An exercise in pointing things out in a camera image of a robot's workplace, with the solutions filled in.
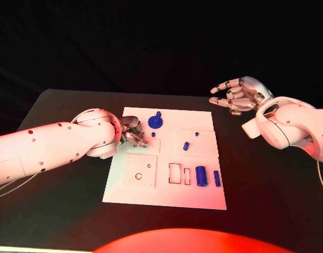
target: white peg board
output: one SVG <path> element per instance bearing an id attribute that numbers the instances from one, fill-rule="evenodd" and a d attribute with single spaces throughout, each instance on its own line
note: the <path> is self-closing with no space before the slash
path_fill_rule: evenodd
<path id="1" fill-rule="evenodd" d="M 162 125 L 152 129 L 147 121 L 157 111 L 161 112 Z M 147 148 L 132 147 L 125 142 L 118 146 L 102 202 L 226 210 L 210 112 L 125 107 L 122 116 L 131 115 L 141 121 L 149 145 Z M 188 142 L 187 151 L 183 150 L 184 142 Z M 180 183 L 170 183 L 170 163 L 180 164 L 180 180 L 175 180 Z M 197 186 L 196 166 L 206 170 L 204 187 Z M 220 187 L 214 184 L 214 170 Z"/>

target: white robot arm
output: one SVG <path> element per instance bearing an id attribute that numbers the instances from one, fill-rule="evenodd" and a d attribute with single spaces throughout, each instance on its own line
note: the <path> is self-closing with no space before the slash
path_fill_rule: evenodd
<path id="1" fill-rule="evenodd" d="M 209 101 L 227 107 L 232 115 L 256 110 L 255 118 L 242 125 L 247 137 L 262 135 L 278 149 L 298 147 L 323 162 L 323 109 L 296 99 L 275 98 L 262 83 L 249 76 L 220 83 L 210 92 L 227 88 L 226 99 L 210 98 Z"/>
<path id="2" fill-rule="evenodd" d="M 85 154 L 105 159 L 116 145 L 147 146 L 136 117 L 89 109 L 59 122 L 0 136 L 0 184 L 76 161 Z"/>

